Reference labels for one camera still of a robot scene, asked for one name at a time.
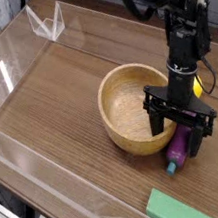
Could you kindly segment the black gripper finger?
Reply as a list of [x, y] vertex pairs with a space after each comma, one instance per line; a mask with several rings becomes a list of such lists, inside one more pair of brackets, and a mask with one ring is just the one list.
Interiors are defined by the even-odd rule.
[[152, 135], [159, 135], [163, 132], [164, 129], [164, 116], [163, 113], [159, 111], [152, 110], [149, 112], [149, 120], [150, 120], [150, 126]]
[[203, 140], [203, 131], [204, 127], [202, 126], [196, 126], [192, 129], [191, 135], [189, 136], [189, 142], [188, 142], [188, 151], [190, 157], [195, 157], [198, 153], [198, 149], [200, 148], [200, 145]]

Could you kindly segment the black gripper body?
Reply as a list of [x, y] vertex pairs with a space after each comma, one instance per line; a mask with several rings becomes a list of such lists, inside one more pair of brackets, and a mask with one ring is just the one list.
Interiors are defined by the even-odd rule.
[[214, 119], [218, 115], [217, 111], [196, 97], [194, 93], [191, 94], [188, 104], [174, 104], [169, 101], [167, 90], [166, 86], [146, 85], [144, 87], [143, 109], [147, 114], [150, 115], [149, 112], [152, 110], [159, 111], [163, 113], [164, 118], [186, 127], [202, 126], [204, 127], [203, 137], [211, 136]]

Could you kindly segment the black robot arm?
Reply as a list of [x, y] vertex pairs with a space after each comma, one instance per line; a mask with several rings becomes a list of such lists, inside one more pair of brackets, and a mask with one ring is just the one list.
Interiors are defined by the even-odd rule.
[[147, 111], [153, 135], [164, 129], [164, 120], [192, 128], [188, 154], [197, 155], [204, 137], [212, 135], [217, 111], [202, 102], [194, 93], [199, 82], [198, 63], [205, 66], [211, 45], [209, 34], [209, 0], [122, 0], [135, 18], [149, 20], [163, 11], [169, 49], [166, 86], [146, 85], [143, 108]]

